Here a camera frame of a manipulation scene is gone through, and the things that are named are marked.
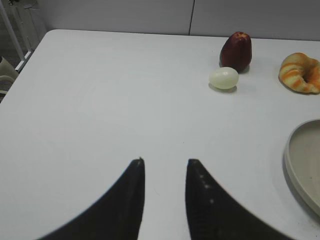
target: plate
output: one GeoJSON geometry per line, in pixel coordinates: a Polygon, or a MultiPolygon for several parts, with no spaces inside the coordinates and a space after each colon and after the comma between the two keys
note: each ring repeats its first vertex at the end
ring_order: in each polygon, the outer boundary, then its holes
{"type": "Polygon", "coordinates": [[[284,170],[297,193],[320,216],[320,119],[299,125],[284,151],[284,170]]]}

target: wall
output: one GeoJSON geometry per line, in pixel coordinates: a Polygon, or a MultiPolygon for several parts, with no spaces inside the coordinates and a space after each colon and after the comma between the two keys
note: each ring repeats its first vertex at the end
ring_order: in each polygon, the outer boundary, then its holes
{"type": "Polygon", "coordinates": [[[194,0],[38,0],[49,29],[189,33],[194,0]]]}
{"type": "Polygon", "coordinates": [[[195,0],[191,34],[320,40],[319,0],[195,0]]]}

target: white egg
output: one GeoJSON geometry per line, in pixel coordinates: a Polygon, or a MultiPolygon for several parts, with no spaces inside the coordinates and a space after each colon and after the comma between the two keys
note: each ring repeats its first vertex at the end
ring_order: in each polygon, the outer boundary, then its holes
{"type": "Polygon", "coordinates": [[[237,85],[238,80],[238,72],[228,66],[214,71],[209,78],[210,84],[218,89],[231,89],[237,85]]]}

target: red apple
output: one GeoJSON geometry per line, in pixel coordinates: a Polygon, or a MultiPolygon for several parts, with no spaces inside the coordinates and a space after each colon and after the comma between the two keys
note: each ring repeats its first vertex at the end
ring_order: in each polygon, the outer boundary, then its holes
{"type": "Polygon", "coordinates": [[[248,34],[240,31],[228,38],[220,52],[221,66],[233,68],[238,73],[249,66],[251,59],[251,38],[248,34]]]}

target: pastry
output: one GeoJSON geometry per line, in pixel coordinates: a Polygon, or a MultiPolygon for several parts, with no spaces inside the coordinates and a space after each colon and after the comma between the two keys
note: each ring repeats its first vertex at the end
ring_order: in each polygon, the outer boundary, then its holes
{"type": "Polygon", "coordinates": [[[318,94],[320,93],[320,62],[304,53],[293,53],[283,60],[279,79],[293,91],[318,94]]]}

